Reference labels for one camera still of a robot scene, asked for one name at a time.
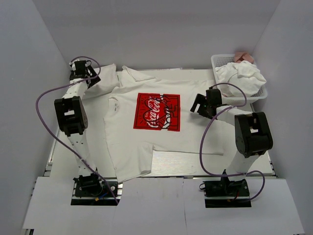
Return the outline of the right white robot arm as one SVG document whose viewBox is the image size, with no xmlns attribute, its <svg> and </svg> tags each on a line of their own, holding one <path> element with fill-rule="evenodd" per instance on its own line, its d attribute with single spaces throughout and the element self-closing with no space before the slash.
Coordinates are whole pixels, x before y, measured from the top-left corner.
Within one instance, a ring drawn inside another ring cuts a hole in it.
<svg viewBox="0 0 313 235">
<path fill-rule="evenodd" d="M 273 147 L 273 139 L 264 112 L 246 112 L 222 103 L 219 89 L 210 87 L 206 95 L 197 94 L 190 109 L 210 119 L 200 142 L 200 165 L 205 173 L 213 177 L 227 178 L 221 182 L 221 190 L 226 195 L 233 195 L 239 188 L 238 182 L 245 179 L 252 164 Z M 203 144 L 209 128 L 217 121 L 223 121 L 234 127 L 236 154 L 223 174 L 214 174 L 205 169 L 202 161 Z"/>
</svg>

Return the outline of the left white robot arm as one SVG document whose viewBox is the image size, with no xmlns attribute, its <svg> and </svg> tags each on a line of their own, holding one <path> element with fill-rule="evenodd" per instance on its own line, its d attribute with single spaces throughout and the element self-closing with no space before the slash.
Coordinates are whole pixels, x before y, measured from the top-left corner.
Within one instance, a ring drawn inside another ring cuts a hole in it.
<svg viewBox="0 0 313 235">
<path fill-rule="evenodd" d="M 68 138 L 78 165 L 76 181 L 87 182 L 87 190 L 92 195 L 103 191 L 103 183 L 97 179 L 97 167 L 90 156 L 86 129 L 89 125 L 82 98 L 100 78 L 91 66 L 90 60 L 76 59 L 70 62 L 70 86 L 62 98 L 54 101 L 60 130 Z"/>
</svg>

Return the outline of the white Coca-Cola print t-shirt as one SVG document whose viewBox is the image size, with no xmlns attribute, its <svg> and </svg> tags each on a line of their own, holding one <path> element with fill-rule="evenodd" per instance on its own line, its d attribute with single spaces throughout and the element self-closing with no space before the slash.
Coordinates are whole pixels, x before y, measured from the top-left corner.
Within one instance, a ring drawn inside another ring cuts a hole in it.
<svg viewBox="0 0 313 235">
<path fill-rule="evenodd" d="M 210 80 L 172 80 L 123 67 L 104 117 L 108 151 L 119 182 L 150 173 L 153 151 L 199 153 L 208 119 L 190 111 Z M 222 155 L 222 124 L 206 134 L 203 154 Z"/>
</svg>

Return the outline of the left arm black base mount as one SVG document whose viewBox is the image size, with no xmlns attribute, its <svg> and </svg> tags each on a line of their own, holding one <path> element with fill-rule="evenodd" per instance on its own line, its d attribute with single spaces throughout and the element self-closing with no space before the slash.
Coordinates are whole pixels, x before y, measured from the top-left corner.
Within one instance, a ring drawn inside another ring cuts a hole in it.
<svg viewBox="0 0 313 235">
<path fill-rule="evenodd" d="M 123 184 L 114 179 L 106 183 L 91 174 L 74 178 L 72 206 L 117 206 L 122 195 Z"/>
</svg>

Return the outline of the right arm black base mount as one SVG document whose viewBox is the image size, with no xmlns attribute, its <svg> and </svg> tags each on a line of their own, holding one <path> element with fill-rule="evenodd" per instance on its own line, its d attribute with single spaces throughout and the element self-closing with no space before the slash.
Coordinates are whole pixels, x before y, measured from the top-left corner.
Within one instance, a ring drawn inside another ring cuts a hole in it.
<svg viewBox="0 0 313 235">
<path fill-rule="evenodd" d="M 250 193 L 245 179 L 230 181 L 203 181 L 199 189 L 204 192 L 206 208 L 251 208 Z"/>
</svg>

